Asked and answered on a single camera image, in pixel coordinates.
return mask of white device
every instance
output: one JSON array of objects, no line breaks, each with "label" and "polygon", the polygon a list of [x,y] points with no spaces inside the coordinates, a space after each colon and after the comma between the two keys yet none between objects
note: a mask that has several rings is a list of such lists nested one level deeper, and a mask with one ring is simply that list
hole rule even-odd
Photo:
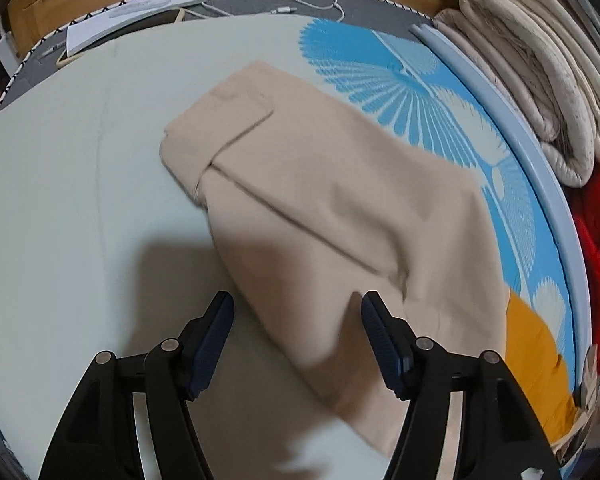
[{"label": "white device", "polygon": [[20,58],[18,57],[18,49],[16,42],[13,39],[11,31],[5,32],[0,16],[0,63],[4,67],[9,77],[13,77],[16,70],[20,66]]},{"label": "white device", "polygon": [[172,9],[204,0],[135,0],[70,25],[66,32],[66,54],[72,56],[107,34],[131,23]]},{"label": "white device", "polygon": [[171,3],[171,0],[156,0],[156,1],[138,0],[136,2],[131,2],[126,5],[116,7],[115,9],[111,9],[109,18],[117,18],[118,16],[125,16],[126,14],[138,12],[138,10],[157,9],[158,7],[163,7],[170,3]]}]

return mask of metal screw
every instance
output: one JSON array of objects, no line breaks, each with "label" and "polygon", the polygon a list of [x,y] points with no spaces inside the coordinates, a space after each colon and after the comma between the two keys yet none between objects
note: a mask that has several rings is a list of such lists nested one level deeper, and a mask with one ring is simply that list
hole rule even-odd
[{"label": "metal screw", "polygon": [[416,346],[420,350],[431,350],[433,348],[433,341],[428,337],[419,337],[416,339]]},{"label": "metal screw", "polygon": [[165,339],[160,345],[160,348],[162,348],[165,352],[173,352],[178,348],[179,345],[180,343],[177,339]]},{"label": "metal screw", "polygon": [[498,362],[500,362],[500,356],[498,354],[496,354],[496,352],[494,352],[493,350],[487,350],[484,355],[484,360],[487,361],[488,363],[494,365]]},{"label": "metal screw", "polygon": [[109,361],[111,361],[111,354],[110,352],[107,352],[106,350],[104,352],[98,352],[96,354],[96,362],[99,365],[103,365],[108,363]]}]

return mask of blue patterned sheet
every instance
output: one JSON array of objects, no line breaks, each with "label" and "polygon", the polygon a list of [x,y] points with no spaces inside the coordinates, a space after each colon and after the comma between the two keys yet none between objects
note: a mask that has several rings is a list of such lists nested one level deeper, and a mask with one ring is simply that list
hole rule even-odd
[{"label": "blue patterned sheet", "polygon": [[425,45],[313,20],[300,49],[325,83],[413,146],[468,168],[480,182],[506,283],[547,323],[576,377],[564,270],[544,212],[509,145],[480,103]]}]

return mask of beige cloth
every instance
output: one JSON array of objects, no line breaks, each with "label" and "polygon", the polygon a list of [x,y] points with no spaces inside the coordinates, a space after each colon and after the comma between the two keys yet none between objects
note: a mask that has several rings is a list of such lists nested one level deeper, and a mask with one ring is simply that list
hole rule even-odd
[{"label": "beige cloth", "polygon": [[509,291],[468,170],[260,62],[166,133],[162,160],[207,209],[216,248],[264,329],[382,453],[394,449],[406,403],[382,382],[362,294],[378,290],[394,316],[449,351],[504,354]]}]

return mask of yellow cloth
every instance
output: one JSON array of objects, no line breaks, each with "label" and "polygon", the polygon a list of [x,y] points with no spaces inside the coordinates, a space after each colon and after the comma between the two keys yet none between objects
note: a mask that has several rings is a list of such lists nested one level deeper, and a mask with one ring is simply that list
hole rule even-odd
[{"label": "yellow cloth", "polygon": [[550,443],[569,432],[576,405],[564,359],[547,325],[513,291],[507,308],[505,362],[536,412]]}]

